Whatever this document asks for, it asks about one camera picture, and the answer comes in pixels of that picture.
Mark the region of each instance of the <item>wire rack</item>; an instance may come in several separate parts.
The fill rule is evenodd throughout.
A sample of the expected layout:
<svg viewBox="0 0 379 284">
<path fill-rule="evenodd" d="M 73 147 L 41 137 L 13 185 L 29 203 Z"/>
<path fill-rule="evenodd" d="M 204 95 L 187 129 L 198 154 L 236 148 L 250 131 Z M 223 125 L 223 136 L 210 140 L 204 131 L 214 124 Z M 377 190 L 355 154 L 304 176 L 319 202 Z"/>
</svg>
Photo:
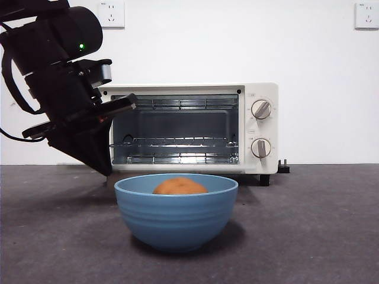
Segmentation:
<svg viewBox="0 0 379 284">
<path fill-rule="evenodd" d="M 137 109 L 196 110 L 238 108 L 237 98 L 225 99 L 139 99 Z"/>
<path fill-rule="evenodd" d="M 238 164 L 238 154 L 175 153 L 131 154 L 126 164 Z"/>
<path fill-rule="evenodd" d="M 132 141 L 111 144 L 110 147 L 238 147 L 235 141 L 217 137 L 184 137 L 184 138 L 133 138 Z"/>
</svg>

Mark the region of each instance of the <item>orange fruit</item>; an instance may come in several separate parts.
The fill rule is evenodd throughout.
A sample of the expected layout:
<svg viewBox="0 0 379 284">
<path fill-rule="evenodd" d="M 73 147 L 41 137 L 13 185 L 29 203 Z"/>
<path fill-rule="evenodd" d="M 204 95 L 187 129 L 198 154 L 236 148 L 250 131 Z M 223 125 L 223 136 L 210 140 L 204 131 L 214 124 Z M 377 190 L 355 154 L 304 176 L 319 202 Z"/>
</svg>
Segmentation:
<svg viewBox="0 0 379 284">
<path fill-rule="evenodd" d="M 158 185 L 154 194 L 196 194 L 207 193 L 208 190 L 197 182 L 187 177 L 175 177 Z"/>
</svg>

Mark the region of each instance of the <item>wall outlet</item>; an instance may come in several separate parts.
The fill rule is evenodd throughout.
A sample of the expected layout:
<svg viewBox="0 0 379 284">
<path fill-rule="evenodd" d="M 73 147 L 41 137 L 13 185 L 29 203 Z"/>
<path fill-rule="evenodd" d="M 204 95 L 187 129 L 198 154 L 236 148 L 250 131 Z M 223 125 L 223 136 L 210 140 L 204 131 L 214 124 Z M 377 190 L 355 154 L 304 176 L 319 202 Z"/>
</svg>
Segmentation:
<svg viewBox="0 0 379 284">
<path fill-rule="evenodd" d="M 355 4 L 355 28 L 357 30 L 379 30 L 379 2 Z"/>
<path fill-rule="evenodd" d="M 103 28 L 124 28 L 124 1 L 101 1 L 98 4 L 98 19 Z"/>
</svg>

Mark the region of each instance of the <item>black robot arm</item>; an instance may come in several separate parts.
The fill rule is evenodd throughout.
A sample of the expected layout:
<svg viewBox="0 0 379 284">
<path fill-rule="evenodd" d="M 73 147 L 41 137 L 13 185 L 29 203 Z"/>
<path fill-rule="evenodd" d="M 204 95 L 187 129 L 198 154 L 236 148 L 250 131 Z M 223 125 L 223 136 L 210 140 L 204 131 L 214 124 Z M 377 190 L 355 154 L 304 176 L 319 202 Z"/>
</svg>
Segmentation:
<svg viewBox="0 0 379 284">
<path fill-rule="evenodd" d="M 32 16 L 37 19 L 22 27 L 3 23 Z M 2 74 L 11 95 L 24 111 L 45 113 L 50 120 L 25 130 L 24 138 L 47 138 L 50 146 L 109 175 L 112 119 L 135 108 L 137 98 L 129 94 L 103 103 L 97 87 L 111 81 L 112 61 L 72 61 L 101 47 L 102 29 L 96 16 L 84 7 L 70 7 L 67 0 L 0 0 L 0 22 L 6 28 L 0 34 Z M 12 60 L 38 100 L 39 110 L 33 110 L 18 90 Z"/>
</svg>

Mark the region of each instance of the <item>white toaster oven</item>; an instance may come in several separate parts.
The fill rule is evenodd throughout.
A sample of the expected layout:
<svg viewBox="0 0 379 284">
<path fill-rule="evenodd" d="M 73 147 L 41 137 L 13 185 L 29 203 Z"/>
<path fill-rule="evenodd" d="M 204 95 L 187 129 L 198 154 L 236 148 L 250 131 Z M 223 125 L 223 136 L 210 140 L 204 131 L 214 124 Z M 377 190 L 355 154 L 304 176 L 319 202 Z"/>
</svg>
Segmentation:
<svg viewBox="0 0 379 284">
<path fill-rule="evenodd" d="M 270 175 L 278 170 L 278 86 L 105 85 L 137 107 L 114 118 L 114 170 Z"/>
</svg>

